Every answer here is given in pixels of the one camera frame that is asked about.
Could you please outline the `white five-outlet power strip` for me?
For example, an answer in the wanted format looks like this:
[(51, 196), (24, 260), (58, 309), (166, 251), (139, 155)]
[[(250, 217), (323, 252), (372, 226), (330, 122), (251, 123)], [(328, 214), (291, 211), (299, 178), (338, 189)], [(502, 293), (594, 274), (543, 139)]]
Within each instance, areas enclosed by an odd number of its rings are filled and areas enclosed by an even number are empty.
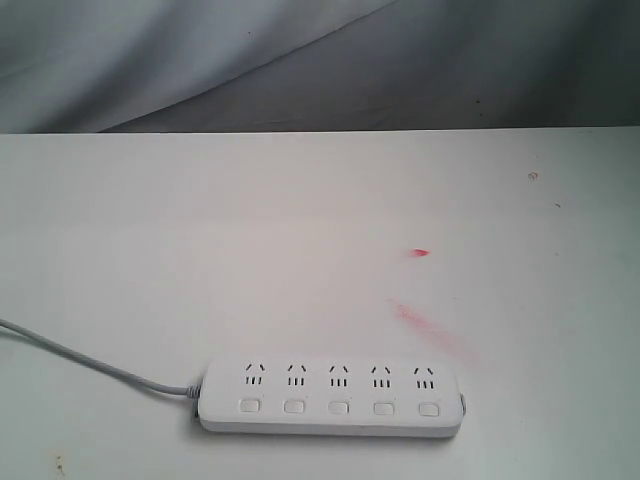
[(215, 433), (449, 439), (465, 414), (452, 370), (423, 359), (229, 354), (197, 403)]

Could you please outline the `grey backdrop cloth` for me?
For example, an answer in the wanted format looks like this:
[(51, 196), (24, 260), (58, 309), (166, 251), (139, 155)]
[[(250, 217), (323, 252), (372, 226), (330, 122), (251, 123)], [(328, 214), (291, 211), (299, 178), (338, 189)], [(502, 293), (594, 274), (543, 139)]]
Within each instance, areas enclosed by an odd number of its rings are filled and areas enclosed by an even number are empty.
[(635, 1), (5, 1), (5, 133), (627, 126)]

